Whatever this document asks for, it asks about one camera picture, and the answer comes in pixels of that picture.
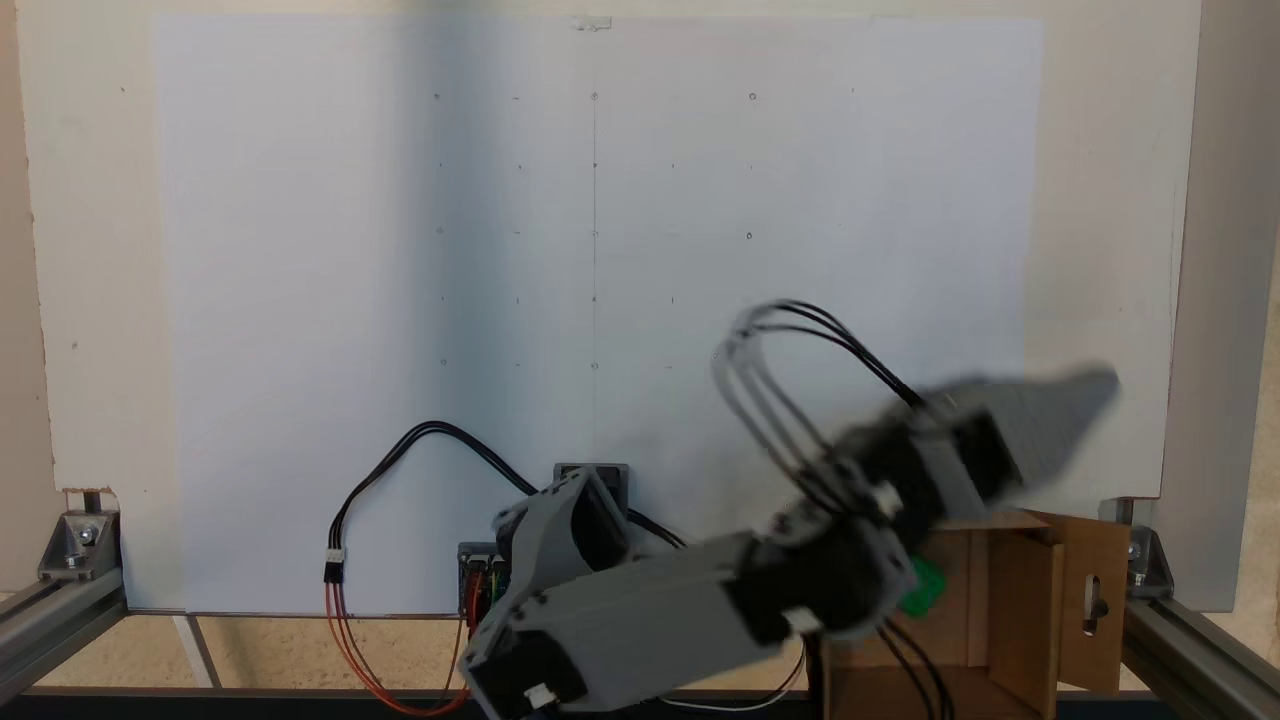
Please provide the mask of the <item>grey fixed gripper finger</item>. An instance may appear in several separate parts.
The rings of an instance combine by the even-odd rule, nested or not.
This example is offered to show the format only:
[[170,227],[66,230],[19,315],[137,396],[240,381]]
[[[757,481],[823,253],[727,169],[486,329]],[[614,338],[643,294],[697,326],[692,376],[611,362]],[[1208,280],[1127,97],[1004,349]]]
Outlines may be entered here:
[[957,455],[975,483],[1050,483],[1119,392],[1110,366],[957,387]]

